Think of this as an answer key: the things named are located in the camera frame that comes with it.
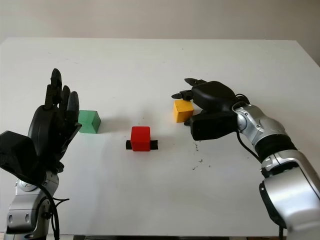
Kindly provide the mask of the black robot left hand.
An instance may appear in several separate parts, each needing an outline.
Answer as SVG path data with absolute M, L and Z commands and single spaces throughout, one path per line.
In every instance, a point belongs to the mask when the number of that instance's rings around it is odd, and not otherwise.
M 28 131 L 38 160 L 47 170 L 55 173 L 64 170 L 61 159 L 82 126 L 79 114 L 78 93 L 62 84 L 61 72 L 54 68 L 44 104 L 35 111 Z

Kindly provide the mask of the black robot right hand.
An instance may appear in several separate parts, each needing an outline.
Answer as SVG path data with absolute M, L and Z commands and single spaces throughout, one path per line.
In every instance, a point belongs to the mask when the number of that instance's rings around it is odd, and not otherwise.
M 173 117 L 176 123 L 200 127 L 237 130 L 237 114 L 231 110 L 236 94 L 219 81 L 205 81 L 187 77 L 191 86 L 173 94 Z

